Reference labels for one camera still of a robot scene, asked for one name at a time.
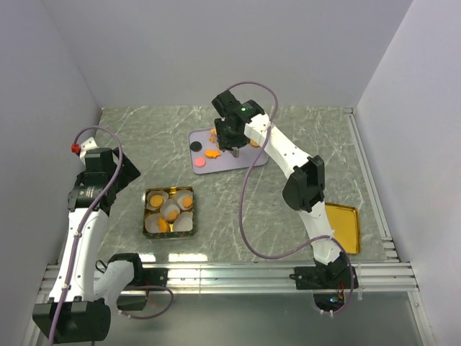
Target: purple tray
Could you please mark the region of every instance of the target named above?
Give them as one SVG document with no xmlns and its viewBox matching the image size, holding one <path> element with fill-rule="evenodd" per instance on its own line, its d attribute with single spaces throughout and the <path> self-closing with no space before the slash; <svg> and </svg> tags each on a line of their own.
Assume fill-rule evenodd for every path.
<svg viewBox="0 0 461 346">
<path fill-rule="evenodd" d="M 205 128 L 202 130 L 195 130 L 189 133 L 189 145 L 192 142 L 200 142 L 202 144 L 202 150 L 194 152 L 189 150 L 190 153 L 190 166 L 195 174 L 207 174 L 215 172 L 230 171 L 232 169 L 248 168 L 254 159 L 258 156 L 261 148 L 254 148 L 251 145 L 240 148 L 238 158 L 232 156 L 228 151 L 221 152 L 221 156 L 216 159 L 209 159 L 205 157 L 206 150 L 217 150 L 216 144 L 210 142 L 210 130 L 211 128 Z M 194 160 L 197 157 L 203 157 L 207 160 L 206 165 L 203 167 L 197 167 L 194 165 Z M 266 153 L 262 153 L 256 162 L 255 166 L 262 166 L 267 163 L 269 157 Z"/>
</svg>

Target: orange fish-shaped piece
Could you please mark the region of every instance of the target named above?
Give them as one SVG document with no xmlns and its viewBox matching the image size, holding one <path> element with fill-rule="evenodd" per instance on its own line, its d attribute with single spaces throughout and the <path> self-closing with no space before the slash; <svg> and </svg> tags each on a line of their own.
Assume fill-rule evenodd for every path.
<svg viewBox="0 0 461 346">
<path fill-rule="evenodd" d="M 221 153 L 219 150 L 206 150 L 205 156 L 209 159 L 216 159 L 221 156 Z"/>
</svg>

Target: red connector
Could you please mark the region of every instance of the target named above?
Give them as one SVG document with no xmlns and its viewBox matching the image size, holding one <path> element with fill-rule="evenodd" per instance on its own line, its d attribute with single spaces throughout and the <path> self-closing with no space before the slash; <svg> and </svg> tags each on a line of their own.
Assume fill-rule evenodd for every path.
<svg viewBox="0 0 461 346">
<path fill-rule="evenodd" d="M 80 144 L 77 144 L 77 143 L 72 144 L 71 150 L 74 154 L 80 155 L 80 151 L 81 151 Z"/>
</svg>

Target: black circle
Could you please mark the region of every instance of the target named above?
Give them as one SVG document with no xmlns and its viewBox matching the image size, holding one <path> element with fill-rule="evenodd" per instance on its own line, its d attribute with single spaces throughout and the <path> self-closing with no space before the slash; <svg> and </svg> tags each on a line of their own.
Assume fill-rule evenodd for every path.
<svg viewBox="0 0 461 346">
<path fill-rule="evenodd" d="M 190 150 L 195 151 L 196 153 L 202 150 L 202 144 L 200 142 L 192 142 L 189 146 Z"/>
</svg>

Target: cable clip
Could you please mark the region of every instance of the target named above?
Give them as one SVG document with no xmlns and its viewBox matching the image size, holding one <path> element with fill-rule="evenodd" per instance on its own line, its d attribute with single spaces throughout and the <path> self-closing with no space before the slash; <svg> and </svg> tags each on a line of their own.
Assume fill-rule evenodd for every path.
<svg viewBox="0 0 461 346">
<path fill-rule="evenodd" d="M 333 238 L 334 238 L 334 229 L 331 229 L 331 233 L 326 234 L 326 235 L 330 237 L 330 240 L 333 240 Z"/>
</svg>

